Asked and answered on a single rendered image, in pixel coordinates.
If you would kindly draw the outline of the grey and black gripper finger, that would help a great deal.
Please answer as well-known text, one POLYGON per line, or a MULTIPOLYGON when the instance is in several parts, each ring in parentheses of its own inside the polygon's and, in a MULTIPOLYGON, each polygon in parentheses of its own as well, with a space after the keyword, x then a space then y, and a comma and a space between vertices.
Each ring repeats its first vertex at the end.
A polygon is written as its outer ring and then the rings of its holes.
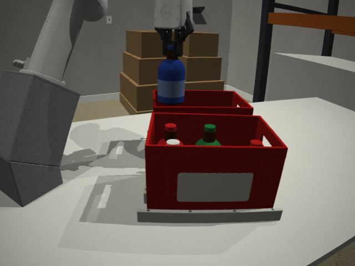
POLYGON ((167 49, 168 49, 168 45, 173 45, 173 41, 171 40, 172 29, 155 28, 155 30, 161 36, 161 40, 163 41, 163 55, 166 55, 166 52, 167 52, 167 49))
POLYGON ((194 28, 192 26, 190 17, 188 12, 186 12, 186 21, 185 26, 181 27, 181 29, 174 29, 175 32, 175 42, 173 42, 173 57, 181 57, 183 54, 183 42, 186 37, 194 32, 194 28), (186 29, 185 29, 186 27, 186 29), (180 34, 179 34, 180 32, 180 34))

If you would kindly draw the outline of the green bottle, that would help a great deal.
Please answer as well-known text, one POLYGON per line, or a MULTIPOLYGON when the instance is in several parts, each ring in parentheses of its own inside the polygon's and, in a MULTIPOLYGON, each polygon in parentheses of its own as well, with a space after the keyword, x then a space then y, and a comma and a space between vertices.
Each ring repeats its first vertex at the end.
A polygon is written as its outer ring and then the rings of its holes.
POLYGON ((221 144, 215 140, 216 126, 212 124, 206 124, 203 129, 203 138, 200 139, 195 145, 198 146, 221 146, 221 144))

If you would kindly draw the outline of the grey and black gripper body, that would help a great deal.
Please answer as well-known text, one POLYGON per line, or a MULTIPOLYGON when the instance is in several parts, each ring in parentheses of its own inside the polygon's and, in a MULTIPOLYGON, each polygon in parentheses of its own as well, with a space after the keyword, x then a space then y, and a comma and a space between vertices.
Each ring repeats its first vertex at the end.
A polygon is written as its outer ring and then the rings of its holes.
POLYGON ((192 0, 156 0, 154 26, 159 29, 181 29, 186 12, 192 23, 192 0))

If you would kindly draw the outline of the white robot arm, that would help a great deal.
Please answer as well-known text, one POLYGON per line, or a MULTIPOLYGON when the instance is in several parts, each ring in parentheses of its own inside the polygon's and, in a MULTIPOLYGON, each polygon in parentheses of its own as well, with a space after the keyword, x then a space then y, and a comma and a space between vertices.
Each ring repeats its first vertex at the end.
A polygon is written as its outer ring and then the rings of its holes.
MULTIPOLYGON (((13 66, 66 87, 62 79, 83 20, 98 21, 107 9, 107 0, 53 0, 31 58, 16 59, 13 66)), ((205 7, 193 7, 192 19, 195 24, 211 20, 205 7)))

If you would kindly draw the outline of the red crate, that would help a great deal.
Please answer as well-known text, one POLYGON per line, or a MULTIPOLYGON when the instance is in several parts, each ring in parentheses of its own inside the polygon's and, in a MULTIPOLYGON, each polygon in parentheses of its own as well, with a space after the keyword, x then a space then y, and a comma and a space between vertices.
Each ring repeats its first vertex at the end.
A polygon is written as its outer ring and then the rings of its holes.
POLYGON ((156 97, 154 112, 253 115, 253 107, 235 91, 185 90, 184 101, 179 105, 162 104, 156 97))
POLYGON ((147 208, 273 208, 287 150, 261 116, 165 112, 145 142, 147 208), (183 145, 157 145, 169 123, 183 145), (221 146, 195 145, 206 124, 221 146), (249 146, 263 136, 271 146, 249 146))

